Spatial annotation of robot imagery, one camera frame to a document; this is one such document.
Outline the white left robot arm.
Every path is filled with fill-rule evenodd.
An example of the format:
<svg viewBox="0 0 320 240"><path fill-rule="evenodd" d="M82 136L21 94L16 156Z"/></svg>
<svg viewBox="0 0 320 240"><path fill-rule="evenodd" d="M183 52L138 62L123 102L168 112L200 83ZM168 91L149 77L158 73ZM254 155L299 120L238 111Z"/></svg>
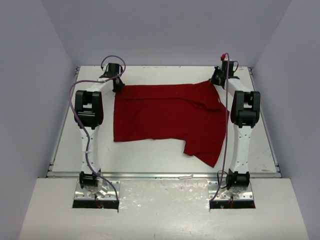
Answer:
<svg viewBox="0 0 320 240"><path fill-rule="evenodd" d="M103 74L92 86L75 92L73 105L74 120L79 126L82 144L79 184L82 189L92 192L102 185L98 135L104 120L103 96L108 93L107 82L112 80L113 92L118 92L125 86L120 79L123 72L120 64L108 63L102 67L102 71Z"/></svg>

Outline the red t shirt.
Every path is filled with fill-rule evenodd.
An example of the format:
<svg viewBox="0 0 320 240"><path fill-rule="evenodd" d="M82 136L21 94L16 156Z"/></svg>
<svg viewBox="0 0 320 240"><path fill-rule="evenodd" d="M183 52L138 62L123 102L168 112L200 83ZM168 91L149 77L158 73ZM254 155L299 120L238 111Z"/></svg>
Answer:
<svg viewBox="0 0 320 240"><path fill-rule="evenodd" d="M214 167L226 134L226 107L209 82L126 85L115 94L113 140L175 139L184 154Z"/></svg>

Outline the aluminium base plate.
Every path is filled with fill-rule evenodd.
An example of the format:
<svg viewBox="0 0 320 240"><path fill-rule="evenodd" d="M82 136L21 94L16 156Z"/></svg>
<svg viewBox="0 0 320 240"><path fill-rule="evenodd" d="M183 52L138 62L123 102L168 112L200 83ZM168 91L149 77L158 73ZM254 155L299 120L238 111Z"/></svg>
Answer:
<svg viewBox="0 0 320 240"><path fill-rule="evenodd" d="M104 180L98 180L98 187L84 186L81 188L80 181L78 180L75 187L73 199L76 201L116 201L116 192L119 195L120 191L119 180L112 183L113 187Z"/></svg>
<svg viewBox="0 0 320 240"><path fill-rule="evenodd" d="M218 190L218 186L219 184L216 179L207 181L208 196L210 200L213 199L214 201L226 201L230 200L231 198L233 198L235 201L254 200L251 184L249 184L246 189L237 188L231 190L227 190L227 188L222 187Z"/></svg>

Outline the left aluminium base plate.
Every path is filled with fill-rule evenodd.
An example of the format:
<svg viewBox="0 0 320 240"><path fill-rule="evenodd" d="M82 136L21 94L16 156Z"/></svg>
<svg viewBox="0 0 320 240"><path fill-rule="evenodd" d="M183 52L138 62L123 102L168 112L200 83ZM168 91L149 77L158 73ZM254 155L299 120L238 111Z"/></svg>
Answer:
<svg viewBox="0 0 320 240"><path fill-rule="evenodd" d="M73 199L76 201L116 201L116 192L119 195L120 191L119 180L112 183L113 187L104 180L98 180L98 187L84 186L81 188L80 181L78 180L75 187Z"/></svg>

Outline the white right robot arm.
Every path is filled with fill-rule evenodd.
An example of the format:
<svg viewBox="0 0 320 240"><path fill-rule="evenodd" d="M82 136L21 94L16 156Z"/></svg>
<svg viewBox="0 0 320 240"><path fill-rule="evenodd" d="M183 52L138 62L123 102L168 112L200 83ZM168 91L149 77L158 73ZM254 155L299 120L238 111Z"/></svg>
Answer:
<svg viewBox="0 0 320 240"><path fill-rule="evenodd" d="M235 72L239 63L226 54L214 68L210 83L222 87L233 97L230 121L234 127L234 146L230 167L225 177L226 189L233 194L248 189L250 183L249 146L253 128L260 119L261 94L243 85Z"/></svg>

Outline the right aluminium base plate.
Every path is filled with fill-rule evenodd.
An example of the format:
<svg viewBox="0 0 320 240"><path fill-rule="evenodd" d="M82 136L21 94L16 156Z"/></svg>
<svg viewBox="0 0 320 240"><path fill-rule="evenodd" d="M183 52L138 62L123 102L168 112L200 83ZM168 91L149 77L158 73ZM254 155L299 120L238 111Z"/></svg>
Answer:
<svg viewBox="0 0 320 240"><path fill-rule="evenodd" d="M226 201L230 200L231 198L233 198L235 201L254 200L251 184L249 184L246 189L237 188L231 190L227 190L227 188L222 187L218 190L218 186L219 184L216 179L207 181L208 196L210 200L213 199L214 201Z"/></svg>

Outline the left side table rail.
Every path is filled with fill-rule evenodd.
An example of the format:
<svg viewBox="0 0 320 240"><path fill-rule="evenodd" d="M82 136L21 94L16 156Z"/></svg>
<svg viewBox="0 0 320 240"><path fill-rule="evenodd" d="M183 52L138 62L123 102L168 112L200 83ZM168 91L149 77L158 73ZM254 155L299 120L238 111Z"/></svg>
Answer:
<svg viewBox="0 0 320 240"><path fill-rule="evenodd" d="M66 119L67 119L67 116L68 116L68 112L69 112L69 108L70 108L70 104L69 104L70 88L71 88L70 86L68 86L66 88L66 107L65 107L65 109L63 111L62 122L61 122L61 125L59 127L57 140L55 142L53 153L51 155L50 162L49 162L49 165L48 165L47 174L46 174L47 176L50 176L50 172L53 170L54 163L55 163L56 156L57 156L57 152L59 150L59 145L60 145L60 141L61 141L61 138L62 138L65 122L66 122Z"/></svg>

